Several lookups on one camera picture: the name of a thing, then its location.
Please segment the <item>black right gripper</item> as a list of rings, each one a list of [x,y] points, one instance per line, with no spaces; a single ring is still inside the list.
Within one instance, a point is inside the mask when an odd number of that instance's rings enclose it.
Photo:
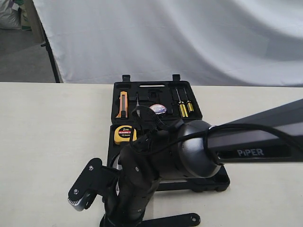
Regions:
[[[109,194],[102,198],[105,214],[101,227],[135,227],[142,222],[146,207],[160,185],[153,181],[147,189],[125,179],[117,180]]]

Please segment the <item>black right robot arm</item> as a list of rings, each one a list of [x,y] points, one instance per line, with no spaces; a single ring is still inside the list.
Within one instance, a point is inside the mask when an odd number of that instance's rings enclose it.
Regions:
[[[102,227],[136,227],[163,180],[211,178],[224,164],[303,160],[303,102],[297,100],[230,123],[203,120],[167,125],[147,107],[151,130],[126,143],[121,167],[103,198]]]

